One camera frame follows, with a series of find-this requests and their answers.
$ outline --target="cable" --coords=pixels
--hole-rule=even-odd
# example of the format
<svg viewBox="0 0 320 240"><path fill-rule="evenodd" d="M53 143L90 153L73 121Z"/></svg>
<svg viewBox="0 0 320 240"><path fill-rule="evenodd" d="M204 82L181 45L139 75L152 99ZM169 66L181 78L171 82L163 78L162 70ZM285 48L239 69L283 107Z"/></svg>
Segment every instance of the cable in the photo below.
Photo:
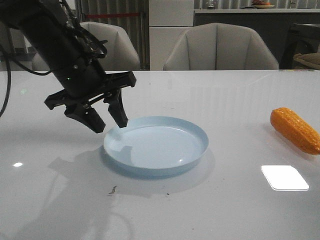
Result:
<svg viewBox="0 0 320 240"><path fill-rule="evenodd" d="M7 84L6 84L6 92L5 92L5 97L3 101L2 108L0 110L0 118L4 114L8 100L9 100L9 95L10 95L10 89L11 89L11 68L10 68L10 62L9 58L7 55L7 52L4 50L3 46L0 44L0 51L2 52L5 60L5 65L6 65L6 72L7 72Z"/></svg>
<svg viewBox="0 0 320 240"><path fill-rule="evenodd" d="M20 68L22 68L23 70L25 70L25 71L27 71L27 72L29 72L29 73L31 73L31 74L38 75L38 76L46 76L46 75L48 75L48 74L51 73L51 70L50 70L50 71L47 71L47 72L37 72L37 71L33 71L33 70L27 68L25 65L21 64L21 62L19 62L18 60L16 60L13 56L8 55L7 53L3 53L3 55L4 55L4 54L6 54L7 57L8 57L12 62L14 62L15 64L17 64Z"/></svg>

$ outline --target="chair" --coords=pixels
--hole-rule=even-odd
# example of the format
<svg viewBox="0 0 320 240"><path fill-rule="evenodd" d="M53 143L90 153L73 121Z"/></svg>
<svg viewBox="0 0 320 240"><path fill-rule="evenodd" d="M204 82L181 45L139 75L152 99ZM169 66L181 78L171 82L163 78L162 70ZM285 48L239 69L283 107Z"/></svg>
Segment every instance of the chair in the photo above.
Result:
<svg viewBox="0 0 320 240"><path fill-rule="evenodd" d="M294 69L320 70L320 52L308 54L297 53L293 56L293 60L297 62Z"/></svg>
<svg viewBox="0 0 320 240"><path fill-rule="evenodd" d="M224 23L184 31L163 70L277 70L279 64L251 28Z"/></svg>
<svg viewBox="0 0 320 240"><path fill-rule="evenodd" d="M99 41L108 41L104 44L107 55L99 59L105 71L140 70L139 56L122 27L93 21L81 22L80 25ZM49 67L37 53L32 60L32 69L48 71Z"/></svg>

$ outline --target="black robotic arm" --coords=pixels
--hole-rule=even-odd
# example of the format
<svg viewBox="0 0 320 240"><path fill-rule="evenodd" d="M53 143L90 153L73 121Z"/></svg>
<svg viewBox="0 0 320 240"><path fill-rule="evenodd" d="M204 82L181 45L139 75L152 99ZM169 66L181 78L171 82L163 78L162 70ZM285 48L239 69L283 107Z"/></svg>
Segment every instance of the black robotic arm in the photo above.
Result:
<svg viewBox="0 0 320 240"><path fill-rule="evenodd" d="M101 133L105 123L92 104L104 99L117 125L127 126L121 89L134 87L136 78L131 71L105 73L98 58L107 50L80 26L66 0L0 0L0 21L21 30L63 86L44 101L49 109L65 105L67 117Z"/></svg>

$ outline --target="corn cob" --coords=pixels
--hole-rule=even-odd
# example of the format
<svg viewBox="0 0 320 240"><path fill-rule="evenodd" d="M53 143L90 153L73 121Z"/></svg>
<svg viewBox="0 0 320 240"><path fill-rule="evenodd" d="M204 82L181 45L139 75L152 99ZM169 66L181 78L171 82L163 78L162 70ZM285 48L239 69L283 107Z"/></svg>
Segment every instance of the corn cob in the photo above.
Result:
<svg viewBox="0 0 320 240"><path fill-rule="evenodd" d="M303 152L320 154L320 135L294 111L286 107L274 109L271 125Z"/></svg>

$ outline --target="light blue plate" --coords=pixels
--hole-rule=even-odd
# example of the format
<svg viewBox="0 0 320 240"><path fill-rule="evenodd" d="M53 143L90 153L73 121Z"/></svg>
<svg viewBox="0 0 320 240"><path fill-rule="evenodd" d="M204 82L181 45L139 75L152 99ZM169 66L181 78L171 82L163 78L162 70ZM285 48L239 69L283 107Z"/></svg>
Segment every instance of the light blue plate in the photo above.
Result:
<svg viewBox="0 0 320 240"><path fill-rule="evenodd" d="M104 149L121 168L142 176L172 176L199 162L208 147L207 134L197 125L174 117L131 119L112 128Z"/></svg>

